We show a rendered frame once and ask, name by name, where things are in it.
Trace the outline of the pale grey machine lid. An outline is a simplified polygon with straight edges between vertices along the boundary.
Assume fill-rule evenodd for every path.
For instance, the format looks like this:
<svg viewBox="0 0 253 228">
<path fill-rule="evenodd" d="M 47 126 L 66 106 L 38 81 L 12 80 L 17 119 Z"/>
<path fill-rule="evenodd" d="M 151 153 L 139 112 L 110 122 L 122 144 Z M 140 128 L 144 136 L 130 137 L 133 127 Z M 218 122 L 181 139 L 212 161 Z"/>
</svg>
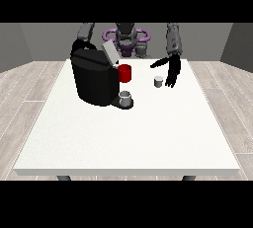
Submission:
<svg viewBox="0 0 253 228">
<path fill-rule="evenodd" d="M 113 42 L 111 40 L 104 42 L 102 44 L 102 49 L 106 53 L 106 55 L 112 65 L 115 65 L 119 61 L 120 56 L 115 48 L 115 45 L 113 44 Z"/>
</svg>

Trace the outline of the red pod holder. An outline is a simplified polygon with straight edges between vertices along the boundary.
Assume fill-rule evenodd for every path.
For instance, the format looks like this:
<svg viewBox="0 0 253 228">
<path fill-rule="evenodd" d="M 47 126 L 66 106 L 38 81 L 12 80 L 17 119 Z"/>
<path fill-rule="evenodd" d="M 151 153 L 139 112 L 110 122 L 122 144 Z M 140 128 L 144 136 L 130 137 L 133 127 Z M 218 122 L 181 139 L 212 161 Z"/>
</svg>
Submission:
<svg viewBox="0 0 253 228">
<path fill-rule="evenodd" d="M 122 83 L 127 83 L 131 80 L 131 66 L 128 64 L 121 64 L 118 67 L 119 71 L 119 81 Z"/>
</svg>

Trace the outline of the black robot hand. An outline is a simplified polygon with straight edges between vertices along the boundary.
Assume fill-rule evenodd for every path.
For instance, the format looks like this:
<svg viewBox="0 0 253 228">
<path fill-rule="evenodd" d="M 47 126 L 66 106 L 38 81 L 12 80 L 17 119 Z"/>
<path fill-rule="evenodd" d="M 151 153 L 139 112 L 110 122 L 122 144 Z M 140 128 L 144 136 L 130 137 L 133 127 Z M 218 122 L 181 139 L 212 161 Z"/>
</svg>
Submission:
<svg viewBox="0 0 253 228">
<path fill-rule="evenodd" d="M 89 41 L 84 41 L 82 39 L 77 39 L 73 44 L 72 44 L 72 48 L 71 48 L 71 52 L 74 53 L 76 50 L 78 49 L 85 49 L 85 48 L 88 48 L 88 49 L 96 49 L 96 46 L 89 42 Z"/>
<path fill-rule="evenodd" d="M 177 77 L 181 71 L 181 59 L 179 54 L 173 54 L 169 57 L 164 57 L 156 60 L 150 65 L 151 68 L 159 67 L 165 64 L 169 64 L 168 75 L 166 78 L 165 85 L 173 88 L 176 84 Z"/>
</svg>

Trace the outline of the black coffee machine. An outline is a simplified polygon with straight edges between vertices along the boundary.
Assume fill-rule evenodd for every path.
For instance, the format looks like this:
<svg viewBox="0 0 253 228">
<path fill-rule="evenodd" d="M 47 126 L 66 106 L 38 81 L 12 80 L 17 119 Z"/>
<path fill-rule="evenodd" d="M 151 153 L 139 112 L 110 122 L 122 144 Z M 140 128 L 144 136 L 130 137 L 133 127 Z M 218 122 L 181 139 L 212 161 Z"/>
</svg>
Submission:
<svg viewBox="0 0 253 228">
<path fill-rule="evenodd" d="M 120 65 L 111 65 L 103 50 L 80 48 L 72 53 L 70 60 L 81 100 L 94 106 L 112 105 L 122 110 L 133 107 L 132 98 L 129 106 L 120 105 Z"/>
</svg>

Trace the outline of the small grey cup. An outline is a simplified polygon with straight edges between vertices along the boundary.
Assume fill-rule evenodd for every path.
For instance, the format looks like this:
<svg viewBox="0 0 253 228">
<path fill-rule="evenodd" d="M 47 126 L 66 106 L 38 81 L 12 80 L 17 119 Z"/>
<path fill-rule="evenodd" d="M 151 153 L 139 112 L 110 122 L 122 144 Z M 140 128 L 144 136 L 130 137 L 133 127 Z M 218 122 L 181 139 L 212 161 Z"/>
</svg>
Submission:
<svg viewBox="0 0 253 228">
<path fill-rule="evenodd" d="M 131 103 L 131 94 L 129 91 L 121 91 L 119 93 L 120 97 L 120 105 L 123 107 L 127 107 Z"/>
</svg>

